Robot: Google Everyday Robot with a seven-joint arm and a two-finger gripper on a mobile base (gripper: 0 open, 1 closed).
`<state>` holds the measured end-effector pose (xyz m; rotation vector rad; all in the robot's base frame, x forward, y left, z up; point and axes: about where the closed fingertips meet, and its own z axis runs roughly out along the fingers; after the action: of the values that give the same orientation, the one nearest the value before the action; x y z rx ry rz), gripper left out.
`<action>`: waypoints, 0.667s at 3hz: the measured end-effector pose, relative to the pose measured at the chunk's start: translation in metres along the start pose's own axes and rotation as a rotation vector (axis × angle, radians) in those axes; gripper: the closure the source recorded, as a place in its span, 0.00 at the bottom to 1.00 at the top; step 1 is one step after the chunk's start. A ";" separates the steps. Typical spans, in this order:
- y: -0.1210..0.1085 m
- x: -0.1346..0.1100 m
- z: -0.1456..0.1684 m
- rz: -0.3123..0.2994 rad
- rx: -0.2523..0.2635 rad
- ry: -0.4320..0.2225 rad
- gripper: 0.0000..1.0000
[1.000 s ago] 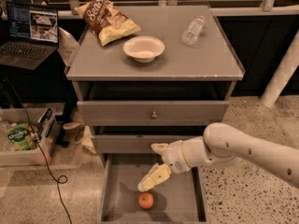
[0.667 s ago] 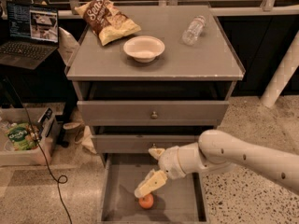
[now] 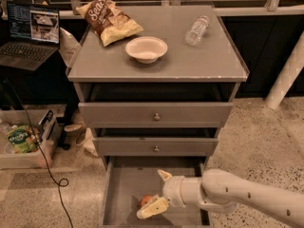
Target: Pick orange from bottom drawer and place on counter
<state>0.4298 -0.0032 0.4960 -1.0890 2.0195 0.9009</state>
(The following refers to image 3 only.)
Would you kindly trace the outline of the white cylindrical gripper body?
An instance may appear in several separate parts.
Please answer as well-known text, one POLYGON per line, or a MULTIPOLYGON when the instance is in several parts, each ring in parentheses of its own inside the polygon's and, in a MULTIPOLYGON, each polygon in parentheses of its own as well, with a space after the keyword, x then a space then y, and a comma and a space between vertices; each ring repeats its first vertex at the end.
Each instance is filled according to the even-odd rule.
POLYGON ((198 206, 202 201, 201 178, 173 176, 164 182, 162 194, 172 207, 198 206))

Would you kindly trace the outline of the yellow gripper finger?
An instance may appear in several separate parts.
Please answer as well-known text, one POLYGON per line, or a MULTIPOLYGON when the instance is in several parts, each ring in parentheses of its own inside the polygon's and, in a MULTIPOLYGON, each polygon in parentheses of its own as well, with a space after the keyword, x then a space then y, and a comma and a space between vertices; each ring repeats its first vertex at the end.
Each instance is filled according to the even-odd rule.
POLYGON ((158 170, 158 174, 163 181, 168 181, 169 179, 172 178, 172 175, 170 173, 168 173, 164 170, 161 170, 161 169, 158 170))
POLYGON ((159 195, 152 196, 152 200, 137 212, 139 219, 148 219, 165 212, 169 207, 167 200, 159 195))

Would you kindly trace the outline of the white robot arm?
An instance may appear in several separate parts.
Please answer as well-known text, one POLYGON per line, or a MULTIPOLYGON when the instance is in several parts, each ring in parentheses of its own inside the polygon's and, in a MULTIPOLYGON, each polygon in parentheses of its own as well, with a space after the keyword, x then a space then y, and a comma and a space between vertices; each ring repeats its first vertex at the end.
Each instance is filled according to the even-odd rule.
POLYGON ((139 219, 164 213, 170 207, 195 205, 227 214, 239 203, 250 206, 292 228, 304 228, 304 195, 286 189, 248 181, 219 169, 209 169, 198 178, 173 176, 159 170, 162 194, 156 195, 138 212, 139 219))

